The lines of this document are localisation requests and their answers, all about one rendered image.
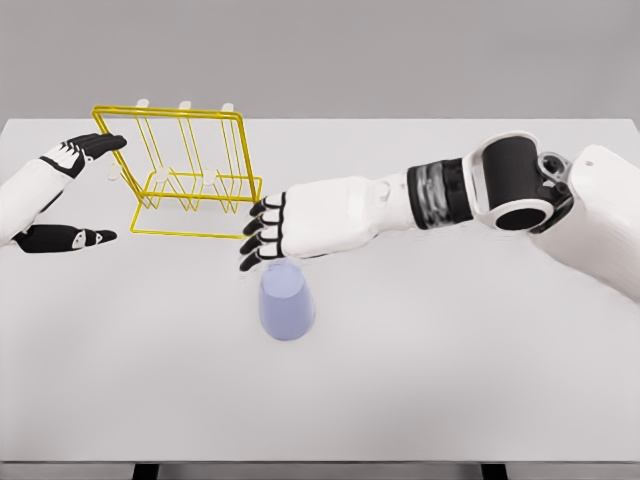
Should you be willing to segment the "lavender cup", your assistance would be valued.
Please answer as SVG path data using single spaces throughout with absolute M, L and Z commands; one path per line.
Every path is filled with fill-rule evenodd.
M 279 341 L 306 335 L 315 320 L 315 308 L 306 279 L 294 264 L 271 264 L 259 284 L 259 317 L 263 329 Z

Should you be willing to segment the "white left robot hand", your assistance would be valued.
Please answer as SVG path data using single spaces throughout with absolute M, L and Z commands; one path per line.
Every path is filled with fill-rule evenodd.
M 0 184 L 0 248 L 16 245 L 27 254 L 75 252 L 117 239 L 112 230 L 38 224 L 44 213 L 83 170 L 127 140 L 111 133 L 89 133 L 62 141 L 25 163 Z

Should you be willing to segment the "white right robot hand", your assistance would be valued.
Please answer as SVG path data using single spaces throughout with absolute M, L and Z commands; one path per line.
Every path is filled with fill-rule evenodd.
M 269 195 L 250 209 L 243 229 L 239 269 L 248 272 L 262 262 L 308 259 L 348 251 L 370 240 L 362 213 L 349 213 L 347 189 L 330 194 L 304 184 Z

